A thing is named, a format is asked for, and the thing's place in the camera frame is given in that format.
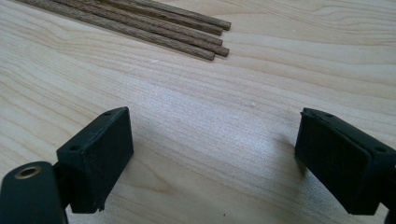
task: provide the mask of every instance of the black clamp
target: black clamp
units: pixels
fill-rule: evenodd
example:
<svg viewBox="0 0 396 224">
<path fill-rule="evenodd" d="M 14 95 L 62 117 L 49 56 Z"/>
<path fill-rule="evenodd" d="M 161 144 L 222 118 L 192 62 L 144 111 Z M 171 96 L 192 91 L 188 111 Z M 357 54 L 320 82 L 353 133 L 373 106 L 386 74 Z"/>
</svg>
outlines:
<svg viewBox="0 0 396 224">
<path fill-rule="evenodd" d="M 4 179 L 0 220 L 5 223 L 67 223 L 64 209 L 95 213 L 134 154 L 128 107 L 103 113 L 57 151 L 53 166 L 37 161 Z"/>
<path fill-rule="evenodd" d="M 396 151 L 334 115 L 305 108 L 296 157 L 352 215 L 396 212 Z"/>
</svg>

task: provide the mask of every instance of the dark wooden rod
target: dark wooden rod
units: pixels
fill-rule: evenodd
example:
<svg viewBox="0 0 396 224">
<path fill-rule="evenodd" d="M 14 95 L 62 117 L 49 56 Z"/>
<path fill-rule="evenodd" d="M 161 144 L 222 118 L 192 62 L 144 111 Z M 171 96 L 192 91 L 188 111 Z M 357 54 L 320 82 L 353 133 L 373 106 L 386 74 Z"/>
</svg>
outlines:
<svg viewBox="0 0 396 224">
<path fill-rule="evenodd" d="M 231 27 L 231 23 L 228 21 L 223 21 L 223 20 L 219 20 L 217 18 L 208 17 L 208 16 L 205 16 L 205 15 L 202 15 L 202 14 L 199 14 L 196 12 L 188 11 L 188 10 L 185 10 L 185 9 L 182 9 L 179 7 L 172 7 L 172 6 L 168 6 L 166 4 L 151 1 L 151 0 L 129 0 L 129 1 L 139 4 L 141 6 L 155 7 L 155 8 L 161 9 L 161 10 L 176 13 L 181 16 L 190 17 L 190 18 L 196 19 L 198 21 L 204 21 L 209 24 L 219 26 L 224 30 L 230 30 L 230 27 Z"/>
<path fill-rule="evenodd" d="M 207 43 L 206 41 L 200 40 L 200 39 L 196 39 L 196 38 L 191 38 L 189 36 L 186 35 L 182 35 L 173 31 L 169 31 L 166 29 L 163 29 L 161 27 L 158 26 L 151 26 L 145 22 L 142 21 L 135 21 L 135 20 L 131 20 L 129 17 L 120 15 L 120 14 L 116 14 L 104 9 L 101 9 L 99 7 L 95 7 L 89 4 L 86 4 L 86 2 L 91 2 L 91 1 L 78 1 L 78 0 L 52 0 L 53 2 L 57 2 L 57 3 L 61 3 L 64 4 L 66 6 L 69 7 L 73 7 L 75 9 L 81 10 L 81 11 L 85 11 L 88 13 L 91 13 L 93 15 L 96 16 L 100 16 L 112 21 L 118 21 L 121 22 L 125 25 L 128 26 L 132 26 L 134 28 L 138 28 L 147 32 L 151 32 L 153 34 L 156 35 L 161 35 L 161 36 L 165 36 L 171 39 L 175 39 L 177 41 L 189 44 L 189 45 L 193 45 L 195 47 L 198 47 L 200 49 L 207 49 L 209 51 L 215 52 L 216 54 L 223 56 L 223 57 L 227 57 L 228 53 L 230 52 L 228 49 L 221 47 L 219 45 L 214 45 L 214 44 L 210 44 Z"/>
<path fill-rule="evenodd" d="M 173 31 L 173 32 L 177 32 L 177 33 L 181 33 L 183 35 L 190 36 L 192 38 L 202 39 L 202 40 L 204 40 L 206 42 L 209 42 L 211 44 L 215 44 L 215 45 L 220 45 L 221 46 L 222 42 L 223 42 L 221 39 L 215 38 L 213 36 L 202 34 L 202 33 L 196 32 L 196 31 L 191 30 L 191 29 L 186 29 L 183 26 L 176 25 L 176 24 L 173 24 L 173 23 L 170 23 L 170 22 L 167 22 L 167 21 L 160 21 L 160 20 L 153 19 L 153 18 L 150 18 L 150 17 L 146 17 L 146 16 L 142 16 L 142 15 L 139 15 L 139 14 L 135 14 L 133 12 L 126 11 L 126 10 L 114 7 L 112 5 L 106 4 L 105 2 L 102 2 L 102 1 L 97 1 L 97 0 L 78 0 L 78 1 L 86 3 L 86 4 L 93 5 L 95 7 L 99 7 L 101 9 L 104 9 L 104 10 L 107 10 L 107 11 L 110 11 L 110 12 L 113 12 L 113 13 L 117 13 L 117 14 L 120 14 L 120 15 L 123 15 L 123 16 L 127 16 L 131 20 L 134 20 L 134 21 L 142 21 L 142 22 L 145 22 L 145 23 L 147 23 L 147 24 L 149 24 L 151 26 L 158 26 L 158 27 L 161 27 L 161 28 L 166 29 L 166 30 L 170 30 L 170 31 Z"/>
<path fill-rule="evenodd" d="M 68 7 L 50 0 L 17 0 L 25 4 L 40 7 L 48 11 L 58 13 L 60 15 L 73 18 L 75 20 L 84 21 L 93 25 L 101 26 L 103 28 L 119 32 L 125 35 L 130 35 L 154 44 L 162 45 L 170 49 L 176 49 L 190 55 L 194 55 L 203 59 L 213 60 L 215 53 L 206 49 L 199 49 L 197 47 L 181 43 L 179 41 L 155 35 L 147 31 L 143 31 L 134 27 L 127 26 L 117 21 L 111 21 L 102 17 L 98 17 L 87 12 L 83 12 L 72 7 Z"/>
<path fill-rule="evenodd" d="M 125 10 L 129 10 L 135 13 L 146 15 L 163 21 L 170 21 L 172 23 L 187 26 L 195 30 L 204 31 L 212 35 L 221 35 L 223 31 L 221 27 L 208 24 L 204 21 L 198 21 L 196 19 L 180 16 L 175 13 L 160 10 L 154 7 L 141 6 L 129 0 L 105 0 L 104 2 L 112 4 L 116 7 Z"/>
</svg>

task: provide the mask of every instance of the tabletop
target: tabletop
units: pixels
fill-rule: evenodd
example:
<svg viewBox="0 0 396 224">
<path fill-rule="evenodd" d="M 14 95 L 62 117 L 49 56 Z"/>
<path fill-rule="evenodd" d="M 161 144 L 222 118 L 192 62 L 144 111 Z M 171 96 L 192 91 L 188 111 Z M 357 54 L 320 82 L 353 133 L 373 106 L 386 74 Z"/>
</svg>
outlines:
<svg viewBox="0 0 396 224">
<path fill-rule="evenodd" d="M 230 21 L 208 62 L 0 0 L 0 178 L 128 106 L 134 155 L 70 223 L 382 223 L 294 158 L 304 107 L 396 147 L 396 2 L 162 0 Z"/>
</svg>

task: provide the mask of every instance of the wooden stick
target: wooden stick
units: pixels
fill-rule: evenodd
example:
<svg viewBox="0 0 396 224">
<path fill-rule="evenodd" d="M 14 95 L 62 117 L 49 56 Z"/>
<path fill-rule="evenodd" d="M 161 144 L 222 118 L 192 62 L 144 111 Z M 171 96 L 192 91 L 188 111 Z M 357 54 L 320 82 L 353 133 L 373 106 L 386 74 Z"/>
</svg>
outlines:
<svg viewBox="0 0 396 224">
<path fill-rule="evenodd" d="M 107 10 L 107 11 L 110 11 L 110 12 L 113 12 L 113 13 L 117 13 L 117 14 L 129 17 L 131 20 L 134 20 L 134 21 L 142 21 L 142 22 L 147 23 L 148 25 L 158 26 L 158 27 L 161 27 L 161 28 L 166 29 L 166 30 L 170 30 L 170 31 L 173 31 L 173 32 L 177 32 L 177 33 L 181 33 L 183 35 L 190 36 L 192 38 L 197 38 L 197 39 L 204 40 L 204 41 L 209 42 L 211 44 L 215 44 L 215 45 L 221 46 L 222 42 L 223 42 L 221 39 L 215 38 L 213 36 L 202 34 L 202 33 L 193 31 L 191 29 L 186 29 L 183 26 L 179 26 L 179 25 L 167 22 L 167 21 L 160 21 L 160 20 L 156 20 L 156 19 L 153 19 L 153 18 L 150 18 L 150 17 L 142 16 L 142 15 L 139 15 L 139 14 L 134 14 L 134 13 L 132 13 L 130 11 L 126 11 L 126 10 L 122 10 L 120 8 L 117 8 L 117 7 L 113 7 L 113 6 L 109 5 L 109 4 L 106 4 L 106 3 L 101 2 L 101 1 L 97 1 L 97 0 L 78 0 L 78 1 L 84 2 L 86 4 L 90 4 L 90 5 L 95 6 L 95 7 L 99 7 L 101 9 L 104 9 L 104 10 Z"/>
<path fill-rule="evenodd" d="M 161 36 L 165 36 L 165 37 L 168 37 L 171 39 L 175 39 L 177 41 L 180 41 L 180 42 L 183 42 L 183 43 L 186 43 L 189 45 L 193 45 L 200 49 L 207 49 L 207 50 L 215 52 L 216 54 L 223 56 L 223 57 L 227 57 L 228 53 L 230 52 L 229 49 L 226 49 L 219 45 L 210 44 L 210 43 L 207 43 L 206 41 L 191 38 L 189 36 L 182 35 L 182 34 L 179 34 L 179 33 L 173 32 L 173 31 L 169 31 L 169 30 L 163 29 L 158 26 L 151 26 L 145 22 L 131 20 L 130 18 L 122 16 L 120 14 L 112 13 L 112 12 L 103 10 L 99 7 L 85 4 L 85 3 L 91 2 L 91 1 L 83 1 L 83 2 L 76 1 L 76 0 L 52 0 L 52 1 L 64 4 L 69 7 L 73 7 L 75 9 L 78 9 L 81 11 L 92 13 L 93 15 L 100 16 L 100 17 L 103 17 L 103 18 L 106 18 L 106 19 L 109 19 L 112 21 L 118 21 L 118 22 L 124 23 L 125 25 L 129 25 L 134 28 L 138 28 L 138 29 L 141 29 L 141 30 L 144 30 L 147 32 L 151 32 L 156 35 L 161 35 Z"/>
<path fill-rule="evenodd" d="M 105 0 L 105 2 L 125 10 L 129 10 L 135 13 L 157 18 L 163 21 L 170 21 L 172 23 L 184 25 L 192 29 L 210 33 L 212 35 L 221 35 L 223 31 L 221 27 L 211 25 L 203 21 L 198 21 L 196 19 L 180 16 L 175 13 L 159 10 L 154 7 L 141 6 L 133 2 L 130 2 L 129 0 Z"/>
<path fill-rule="evenodd" d="M 83 11 L 79 11 L 72 7 L 67 7 L 65 5 L 55 3 L 50 0 L 17 0 L 17 1 L 26 3 L 34 7 L 40 7 L 48 11 L 55 12 L 60 15 L 70 17 L 79 21 L 85 21 L 93 25 L 101 26 L 115 32 L 137 37 L 151 43 L 168 47 L 170 49 L 176 49 L 203 59 L 213 60 L 215 58 L 215 53 L 210 52 L 208 50 L 199 49 L 194 46 L 184 44 L 170 38 L 166 38 L 160 35 L 155 35 L 134 27 L 129 27 L 125 24 L 116 21 L 111 21 L 102 17 L 98 17 Z"/>
<path fill-rule="evenodd" d="M 139 4 L 141 6 L 155 7 L 155 8 L 161 9 L 161 10 L 176 13 L 181 16 L 190 17 L 190 18 L 196 19 L 198 21 L 204 21 L 209 24 L 219 26 L 224 30 L 230 30 L 230 27 L 231 27 L 231 23 L 228 21 L 223 21 L 223 20 L 219 20 L 219 19 L 216 19 L 213 17 L 208 17 L 208 16 L 205 16 L 205 15 L 202 15 L 202 14 L 199 14 L 196 12 L 188 11 L 188 10 L 185 10 L 185 9 L 182 9 L 179 7 L 171 7 L 166 4 L 151 1 L 151 0 L 129 0 L 129 1 Z"/>
</svg>

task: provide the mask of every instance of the screw hole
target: screw hole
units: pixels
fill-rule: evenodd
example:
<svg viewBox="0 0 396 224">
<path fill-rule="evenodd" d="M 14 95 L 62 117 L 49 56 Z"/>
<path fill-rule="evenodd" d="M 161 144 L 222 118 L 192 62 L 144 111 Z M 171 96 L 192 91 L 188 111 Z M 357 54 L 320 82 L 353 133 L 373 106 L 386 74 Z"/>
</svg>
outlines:
<svg viewBox="0 0 396 224">
<path fill-rule="evenodd" d="M 386 152 L 386 150 L 382 147 L 375 147 L 375 150 L 377 150 L 379 152 Z"/>
<path fill-rule="evenodd" d="M 19 171 L 15 175 L 15 178 L 17 178 L 17 179 L 27 179 L 27 178 L 30 178 L 30 177 L 40 173 L 40 171 L 41 171 L 41 167 L 39 167 L 39 166 L 27 167 L 27 168 Z"/>
<path fill-rule="evenodd" d="M 77 150 L 79 150 L 79 146 L 70 147 L 70 151 L 77 151 Z"/>
</svg>

